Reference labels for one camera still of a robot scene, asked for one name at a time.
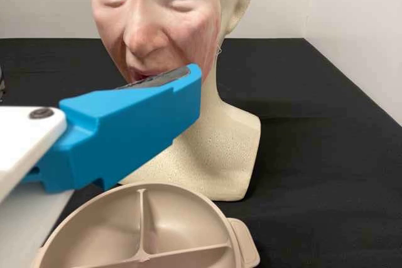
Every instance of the nose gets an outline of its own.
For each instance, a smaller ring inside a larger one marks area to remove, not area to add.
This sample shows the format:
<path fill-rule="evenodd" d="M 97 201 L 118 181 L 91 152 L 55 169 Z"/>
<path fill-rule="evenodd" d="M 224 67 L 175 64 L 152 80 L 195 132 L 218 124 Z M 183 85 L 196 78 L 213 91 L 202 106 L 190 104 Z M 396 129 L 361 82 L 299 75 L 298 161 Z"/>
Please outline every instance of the nose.
<path fill-rule="evenodd" d="M 129 8 L 123 40 L 127 50 L 136 58 L 145 58 L 168 45 L 159 11 L 153 0 L 133 0 Z"/>

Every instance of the white wall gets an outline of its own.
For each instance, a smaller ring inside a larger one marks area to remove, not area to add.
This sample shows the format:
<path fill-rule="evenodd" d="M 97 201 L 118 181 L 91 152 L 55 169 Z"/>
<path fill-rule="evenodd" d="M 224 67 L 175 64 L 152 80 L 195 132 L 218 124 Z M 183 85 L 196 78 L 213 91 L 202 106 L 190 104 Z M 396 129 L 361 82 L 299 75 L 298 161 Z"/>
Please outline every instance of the white wall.
<path fill-rule="evenodd" d="M 402 0 L 311 0 L 306 36 L 402 125 Z"/>
<path fill-rule="evenodd" d="M 97 37 L 90 0 L 0 0 L 0 38 Z"/>
<path fill-rule="evenodd" d="M 302 37 L 308 0 L 252 0 L 231 37 Z M 0 0 L 0 38 L 96 38 L 89 0 Z"/>
<path fill-rule="evenodd" d="M 304 37 L 309 0 L 251 0 L 232 38 Z"/>

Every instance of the screw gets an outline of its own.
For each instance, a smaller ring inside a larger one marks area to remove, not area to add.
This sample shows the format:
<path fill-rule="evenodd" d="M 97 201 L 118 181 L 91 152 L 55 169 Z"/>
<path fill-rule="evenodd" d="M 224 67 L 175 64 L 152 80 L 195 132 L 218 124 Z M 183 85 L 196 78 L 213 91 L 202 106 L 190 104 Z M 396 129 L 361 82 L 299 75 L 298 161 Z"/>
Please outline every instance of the screw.
<path fill-rule="evenodd" d="M 54 114 L 51 108 L 40 108 L 30 113 L 30 119 L 46 119 Z"/>

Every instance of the mannequin neck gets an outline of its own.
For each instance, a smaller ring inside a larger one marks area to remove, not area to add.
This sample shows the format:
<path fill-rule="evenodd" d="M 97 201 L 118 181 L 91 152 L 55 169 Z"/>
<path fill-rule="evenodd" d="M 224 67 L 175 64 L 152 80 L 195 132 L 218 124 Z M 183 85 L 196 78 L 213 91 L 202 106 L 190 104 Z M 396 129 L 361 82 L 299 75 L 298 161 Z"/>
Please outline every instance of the mannequin neck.
<path fill-rule="evenodd" d="M 205 118 L 212 114 L 222 113 L 223 110 L 223 101 L 219 97 L 217 82 L 216 82 L 216 66 L 217 66 L 217 58 L 214 60 L 212 64 L 212 68 L 204 80 L 202 84 L 201 90 L 201 108 L 200 108 L 200 119 L 197 123 L 202 122 Z"/>

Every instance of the open mouth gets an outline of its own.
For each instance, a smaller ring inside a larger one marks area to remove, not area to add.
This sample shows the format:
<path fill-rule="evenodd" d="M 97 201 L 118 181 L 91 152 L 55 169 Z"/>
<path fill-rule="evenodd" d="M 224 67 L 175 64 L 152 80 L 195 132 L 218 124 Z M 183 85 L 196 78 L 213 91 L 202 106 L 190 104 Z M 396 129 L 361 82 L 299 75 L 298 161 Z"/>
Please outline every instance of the open mouth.
<path fill-rule="evenodd" d="M 151 77 L 152 75 L 145 75 L 133 68 L 128 68 L 128 72 L 129 72 L 129 76 L 130 76 L 130 82 L 134 83 L 134 82 L 138 82 L 138 81 L 142 81 L 142 80 L 146 80 L 147 78 Z"/>

